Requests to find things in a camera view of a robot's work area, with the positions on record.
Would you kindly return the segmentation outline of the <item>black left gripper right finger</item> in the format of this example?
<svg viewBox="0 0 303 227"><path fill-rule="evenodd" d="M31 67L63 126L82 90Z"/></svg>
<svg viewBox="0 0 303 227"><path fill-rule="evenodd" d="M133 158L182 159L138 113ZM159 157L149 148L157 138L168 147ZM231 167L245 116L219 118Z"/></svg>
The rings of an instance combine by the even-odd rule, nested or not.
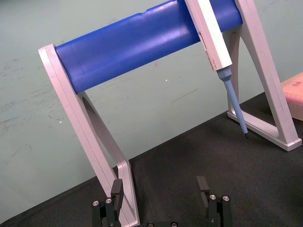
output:
<svg viewBox="0 0 303 227"><path fill-rule="evenodd" d="M196 176L197 190L202 211L209 227L230 226L230 196L218 196L210 191L204 176Z"/></svg>

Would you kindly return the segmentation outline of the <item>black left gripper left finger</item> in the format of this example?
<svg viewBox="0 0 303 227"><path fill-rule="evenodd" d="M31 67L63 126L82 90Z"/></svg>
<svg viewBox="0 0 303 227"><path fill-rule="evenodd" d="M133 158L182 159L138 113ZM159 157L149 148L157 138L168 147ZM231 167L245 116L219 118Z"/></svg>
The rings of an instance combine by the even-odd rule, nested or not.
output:
<svg viewBox="0 0 303 227"><path fill-rule="evenodd" d="M94 200L91 204L91 220L93 227L120 227L120 210L124 198L123 181L115 179L111 196L104 201Z"/></svg>

